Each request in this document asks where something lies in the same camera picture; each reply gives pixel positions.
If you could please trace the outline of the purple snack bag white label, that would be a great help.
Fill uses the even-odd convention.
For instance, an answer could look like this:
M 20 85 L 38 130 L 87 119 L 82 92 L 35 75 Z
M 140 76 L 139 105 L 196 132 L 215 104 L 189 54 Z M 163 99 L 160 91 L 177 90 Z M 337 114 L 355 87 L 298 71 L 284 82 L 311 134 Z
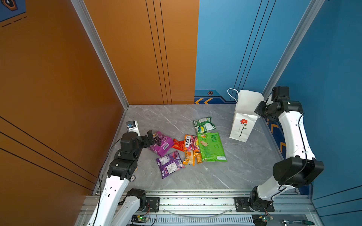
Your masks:
M 174 151 L 164 157 L 160 157 L 156 160 L 156 162 L 160 169 L 162 179 L 165 179 L 170 174 L 185 168 L 178 151 Z

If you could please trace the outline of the white paper bag with flowers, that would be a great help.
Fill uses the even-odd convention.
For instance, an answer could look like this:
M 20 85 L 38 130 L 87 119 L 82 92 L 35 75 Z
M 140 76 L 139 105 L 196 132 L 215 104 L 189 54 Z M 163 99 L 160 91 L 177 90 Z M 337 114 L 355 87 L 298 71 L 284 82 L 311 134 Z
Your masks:
M 237 91 L 232 88 L 227 89 L 227 93 L 236 101 L 230 138 L 247 142 L 256 121 L 260 118 L 255 110 L 264 97 L 259 92 Z

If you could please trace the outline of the small green snack bag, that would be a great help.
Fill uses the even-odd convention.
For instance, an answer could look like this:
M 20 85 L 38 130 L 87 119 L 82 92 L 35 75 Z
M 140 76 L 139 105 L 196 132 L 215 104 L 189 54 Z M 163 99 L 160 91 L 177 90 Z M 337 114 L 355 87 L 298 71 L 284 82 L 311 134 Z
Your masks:
M 199 120 L 194 120 L 193 124 L 197 133 L 203 134 L 216 129 L 216 126 L 211 122 L 212 117 L 205 117 Z

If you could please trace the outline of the large green chips bag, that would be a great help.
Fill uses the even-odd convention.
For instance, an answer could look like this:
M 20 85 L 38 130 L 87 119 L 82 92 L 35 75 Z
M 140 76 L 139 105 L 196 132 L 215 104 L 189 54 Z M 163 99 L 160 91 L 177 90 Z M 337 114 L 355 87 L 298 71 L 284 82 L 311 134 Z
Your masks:
M 198 133 L 198 140 L 203 162 L 227 162 L 218 132 Z

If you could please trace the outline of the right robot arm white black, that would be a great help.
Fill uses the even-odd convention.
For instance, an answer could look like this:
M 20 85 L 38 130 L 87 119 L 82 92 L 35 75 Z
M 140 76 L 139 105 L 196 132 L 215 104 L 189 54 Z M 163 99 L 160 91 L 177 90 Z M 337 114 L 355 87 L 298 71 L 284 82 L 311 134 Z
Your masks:
M 248 204 L 253 211 L 263 211 L 282 193 L 311 184 L 324 170 L 315 158 L 304 129 L 304 111 L 298 101 L 275 97 L 271 104 L 261 101 L 255 113 L 278 121 L 282 127 L 286 158 L 273 166 L 273 175 L 250 192 Z

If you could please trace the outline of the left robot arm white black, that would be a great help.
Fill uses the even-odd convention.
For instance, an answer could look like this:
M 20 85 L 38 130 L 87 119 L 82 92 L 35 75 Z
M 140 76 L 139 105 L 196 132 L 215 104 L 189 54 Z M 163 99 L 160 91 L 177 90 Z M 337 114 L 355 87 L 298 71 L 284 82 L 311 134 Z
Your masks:
M 152 130 L 140 136 L 135 131 L 126 132 L 120 139 L 120 149 L 109 165 L 99 202 L 88 222 L 89 226 L 126 226 L 132 216 L 146 206 L 146 194 L 141 189 L 131 189 L 116 211 L 125 189 L 138 167 L 138 160 L 144 148 L 153 145 Z

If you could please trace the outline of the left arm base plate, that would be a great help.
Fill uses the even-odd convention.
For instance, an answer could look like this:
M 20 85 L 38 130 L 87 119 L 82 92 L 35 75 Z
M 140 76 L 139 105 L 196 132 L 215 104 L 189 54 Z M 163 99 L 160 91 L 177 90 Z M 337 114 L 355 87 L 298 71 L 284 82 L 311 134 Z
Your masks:
M 159 212 L 160 197 L 145 197 L 140 199 L 140 207 L 137 212 Z

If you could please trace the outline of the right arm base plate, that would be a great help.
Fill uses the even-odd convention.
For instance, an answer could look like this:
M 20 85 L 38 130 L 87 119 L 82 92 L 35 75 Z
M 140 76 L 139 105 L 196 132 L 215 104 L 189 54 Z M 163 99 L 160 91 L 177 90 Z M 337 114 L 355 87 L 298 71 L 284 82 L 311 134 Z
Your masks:
M 249 197 L 241 196 L 235 197 L 234 202 L 236 212 L 275 212 L 272 201 L 257 199 L 254 202 L 251 202 Z

